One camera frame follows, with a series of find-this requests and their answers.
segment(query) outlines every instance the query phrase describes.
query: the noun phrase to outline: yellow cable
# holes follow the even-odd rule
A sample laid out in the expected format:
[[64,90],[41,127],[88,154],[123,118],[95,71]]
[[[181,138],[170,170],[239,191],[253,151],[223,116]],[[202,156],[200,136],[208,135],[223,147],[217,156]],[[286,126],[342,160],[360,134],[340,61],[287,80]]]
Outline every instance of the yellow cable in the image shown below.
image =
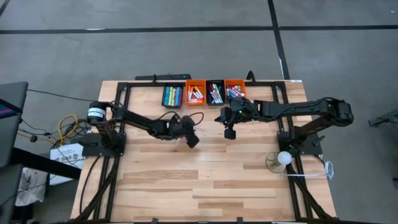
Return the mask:
[[[68,132],[68,133],[64,136],[64,135],[62,134],[62,130],[61,130],[62,123],[63,123],[67,118],[70,118],[70,117],[73,117],[73,118],[75,119],[76,124],[75,124],[75,126],[73,127],[73,129],[72,129],[70,132]],[[69,134],[73,133],[73,132],[76,130],[77,126],[78,126],[78,119],[77,119],[76,115],[74,115],[74,114],[66,115],[66,116],[64,116],[64,117],[60,120],[60,122],[58,123],[58,132],[60,133],[60,138],[59,138],[59,139],[56,139],[56,140],[57,140],[57,141],[60,141],[61,146],[63,146],[63,139],[64,139],[65,137],[68,137]]]

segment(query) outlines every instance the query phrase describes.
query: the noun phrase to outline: white cable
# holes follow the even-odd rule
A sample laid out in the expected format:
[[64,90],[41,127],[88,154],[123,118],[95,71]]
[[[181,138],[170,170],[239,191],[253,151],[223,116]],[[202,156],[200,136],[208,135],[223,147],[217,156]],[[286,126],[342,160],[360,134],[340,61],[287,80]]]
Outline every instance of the white cable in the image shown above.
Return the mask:
[[281,173],[284,176],[288,177],[324,177],[326,176],[328,180],[331,180],[335,174],[333,170],[333,164],[330,161],[325,162],[325,174],[285,174]]

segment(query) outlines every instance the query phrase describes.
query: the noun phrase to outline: markers in bin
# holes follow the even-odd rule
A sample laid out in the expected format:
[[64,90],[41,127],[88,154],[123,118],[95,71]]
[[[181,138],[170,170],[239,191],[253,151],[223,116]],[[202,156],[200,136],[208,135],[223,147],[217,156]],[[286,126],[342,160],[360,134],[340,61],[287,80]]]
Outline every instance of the markers in bin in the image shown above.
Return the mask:
[[181,87],[167,86],[164,96],[165,106],[180,106],[181,104]]
[[227,85],[226,86],[226,93],[228,96],[232,97],[242,97],[244,93],[241,92],[240,85]]
[[203,102],[203,99],[204,99],[203,94],[198,89],[198,87],[196,87],[196,86],[189,87],[189,93],[188,93],[188,102],[189,103]]
[[207,86],[207,89],[213,99],[211,103],[224,103],[223,99],[221,98],[221,86],[217,86],[216,84],[209,84]]

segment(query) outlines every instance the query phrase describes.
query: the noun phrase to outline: round base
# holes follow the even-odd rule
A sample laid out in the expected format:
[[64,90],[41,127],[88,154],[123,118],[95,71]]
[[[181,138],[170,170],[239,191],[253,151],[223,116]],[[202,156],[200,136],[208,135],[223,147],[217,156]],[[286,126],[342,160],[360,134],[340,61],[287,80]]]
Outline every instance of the round base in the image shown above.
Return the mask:
[[286,169],[286,165],[283,165],[278,162],[278,152],[273,152],[273,153],[269,154],[269,156],[267,157],[266,163],[267,163],[268,169],[275,173],[280,173]]

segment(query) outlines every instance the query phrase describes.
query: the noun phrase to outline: black container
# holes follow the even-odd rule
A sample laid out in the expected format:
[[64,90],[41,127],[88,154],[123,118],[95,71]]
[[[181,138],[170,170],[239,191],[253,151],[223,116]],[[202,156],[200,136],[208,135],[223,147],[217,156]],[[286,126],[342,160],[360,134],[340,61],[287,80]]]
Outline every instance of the black container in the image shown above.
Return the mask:
[[[180,108],[181,106],[182,106],[182,103],[183,103],[183,101],[184,101],[184,86],[185,86],[185,83],[167,83],[165,86],[164,86],[164,89],[163,89],[163,97],[162,97],[162,106],[164,106],[164,107],[166,107],[166,108]],[[180,91],[180,103],[178,104],[178,106],[170,106],[170,105],[165,105],[165,102],[164,102],[164,99],[165,99],[165,97],[166,97],[166,88],[167,87],[180,87],[181,88],[181,91]]]
[[[221,91],[220,91],[220,95],[221,95],[221,99],[223,100],[222,103],[211,103],[213,101],[213,97],[210,94],[210,90],[209,90],[209,85],[210,84],[216,84],[217,87],[221,86]],[[220,106],[220,105],[224,105],[225,104],[225,88],[224,88],[224,80],[207,80],[206,81],[206,101],[207,104],[210,106]]]

